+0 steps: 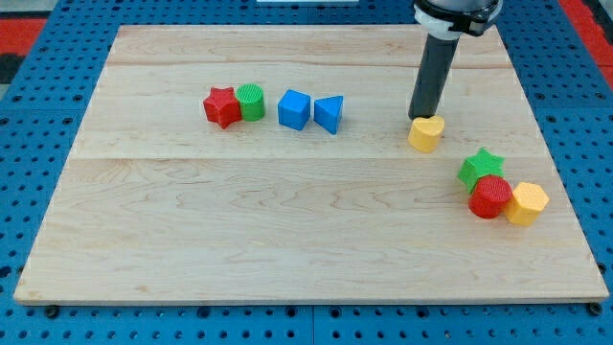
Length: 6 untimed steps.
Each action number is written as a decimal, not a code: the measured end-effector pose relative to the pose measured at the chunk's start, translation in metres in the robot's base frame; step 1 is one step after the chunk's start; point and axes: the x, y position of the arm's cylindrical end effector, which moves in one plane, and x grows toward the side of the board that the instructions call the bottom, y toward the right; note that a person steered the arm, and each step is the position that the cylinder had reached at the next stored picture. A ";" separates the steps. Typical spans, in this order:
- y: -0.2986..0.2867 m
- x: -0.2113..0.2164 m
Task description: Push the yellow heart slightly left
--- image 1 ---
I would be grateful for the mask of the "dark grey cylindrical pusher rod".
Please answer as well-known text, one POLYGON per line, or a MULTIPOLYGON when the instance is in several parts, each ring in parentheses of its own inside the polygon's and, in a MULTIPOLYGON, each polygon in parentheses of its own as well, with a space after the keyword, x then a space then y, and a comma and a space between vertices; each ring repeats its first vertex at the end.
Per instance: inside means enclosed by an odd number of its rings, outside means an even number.
POLYGON ((458 42, 427 36, 408 109, 411 120, 436 114, 458 42))

